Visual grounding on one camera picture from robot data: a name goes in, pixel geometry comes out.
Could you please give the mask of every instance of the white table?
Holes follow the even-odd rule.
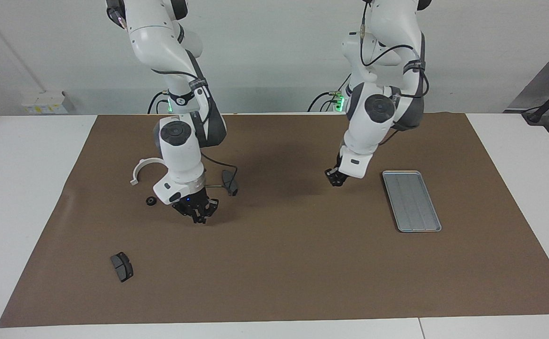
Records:
[[[513,114],[468,114],[549,257],[549,135]],[[95,116],[0,118],[0,316]],[[0,329],[0,338],[549,339],[549,315]]]

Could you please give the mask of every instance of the brown mat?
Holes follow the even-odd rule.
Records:
[[[158,116],[101,116],[0,327],[549,314],[549,260],[463,114],[429,114],[330,187],[343,116],[227,116],[240,166],[207,226],[145,198]],[[208,181],[221,168],[206,163]],[[380,173],[419,170],[444,230],[395,229]],[[109,257],[135,276],[119,283]]]

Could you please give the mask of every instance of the black circular joint cap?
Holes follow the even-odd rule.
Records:
[[[157,204],[157,198],[156,197],[148,197],[147,198],[147,205],[155,206],[156,204]]]
[[[431,4],[431,0],[419,0],[419,6],[417,7],[417,10],[422,11],[429,7],[429,4]]]
[[[160,136],[163,141],[172,146],[182,146],[186,143],[193,131],[186,122],[174,121],[163,126]]]
[[[364,103],[364,109],[367,110],[367,114],[374,122],[382,123],[393,118],[395,112],[395,106],[390,98],[381,95],[374,94],[367,98]]]
[[[176,20],[182,20],[188,15],[186,0],[172,0],[172,8],[176,15]]]

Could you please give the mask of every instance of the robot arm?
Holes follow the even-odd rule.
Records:
[[[362,32],[350,33],[344,42],[344,55],[352,65],[346,88],[350,125],[335,167],[325,172],[333,186],[342,186],[349,176],[363,178],[389,129],[414,129],[423,117],[425,37],[416,18],[423,4],[365,2],[365,25],[372,33],[364,32],[363,25]],[[378,86],[373,65],[404,65],[403,87]]]
[[[127,30],[136,58],[163,75],[175,114],[155,129],[168,172],[153,190],[164,204],[205,223],[218,200],[207,196],[200,148],[219,145],[226,125],[196,60],[201,40],[178,23],[187,13],[185,0],[107,0],[107,15]]]

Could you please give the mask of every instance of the rectangular tray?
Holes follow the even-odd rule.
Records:
[[[442,230],[420,172],[385,171],[383,177],[395,223],[401,232]]]

